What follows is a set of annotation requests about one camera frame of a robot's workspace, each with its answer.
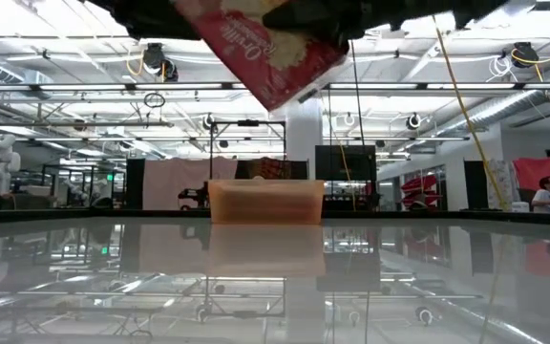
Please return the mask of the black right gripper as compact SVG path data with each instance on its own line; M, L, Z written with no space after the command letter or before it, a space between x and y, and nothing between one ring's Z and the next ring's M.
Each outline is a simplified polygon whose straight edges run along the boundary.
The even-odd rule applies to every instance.
M506 0L289 0L264 14L262 23L271 30L343 42L363 37L365 29L389 25L391 30L400 30L407 20L443 12L453 15L455 28L460 30L505 3Z

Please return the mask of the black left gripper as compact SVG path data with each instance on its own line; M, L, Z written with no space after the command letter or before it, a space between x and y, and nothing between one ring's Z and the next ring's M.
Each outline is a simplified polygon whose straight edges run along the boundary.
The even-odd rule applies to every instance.
M89 0L111 15L129 14L125 24L134 39L201 40L169 0Z

